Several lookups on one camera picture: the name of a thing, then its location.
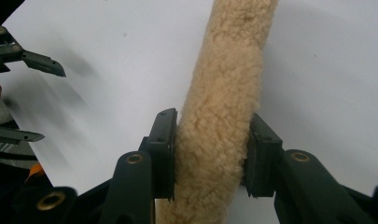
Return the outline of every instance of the lambswool fabric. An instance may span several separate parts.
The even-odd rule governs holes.
[[[175,140],[175,200],[157,223],[225,223],[259,108],[262,48],[277,0],[216,0]]]

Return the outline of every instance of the beige fleece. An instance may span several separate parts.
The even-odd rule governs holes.
[[[224,223],[259,108],[261,51],[277,0],[216,0],[175,141],[175,200],[157,223]]]

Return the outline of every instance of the screw hole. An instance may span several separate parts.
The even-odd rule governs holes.
[[[37,209],[40,211],[48,211],[63,203],[65,195],[62,191],[54,191],[44,196],[38,203]]]
[[[293,154],[291,154],[291,157],[295,160],[295,161],[310,161],[310,158],[305,155],[304,153],[300,153],[300,152],[295,152]]]
[[[141,162],[142,160],[143,160],[143,156],[140,154],[133,154],[132,156],[129,156],[127,158],[127,162],[129,164],[135,164],[135,163]]]

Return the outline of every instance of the white surface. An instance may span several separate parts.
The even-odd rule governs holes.
[[[11,63],[4,96],[51,181],[82,193],[137,150],[157,112],[180,109],[212,1],[26,1],[5,23],[67,78]],[[281,1],[264,50],[260,115],[284,147],[315,154],[342,184],[378,185],[378,0]],[[230,223],[277,223],[240,189]]]

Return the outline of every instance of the fluffy roller cover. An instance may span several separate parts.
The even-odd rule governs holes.
[[[157,223],[225,223],[259,108],[262,48],[276,0],[216,0],[175,140],[175,200]]]

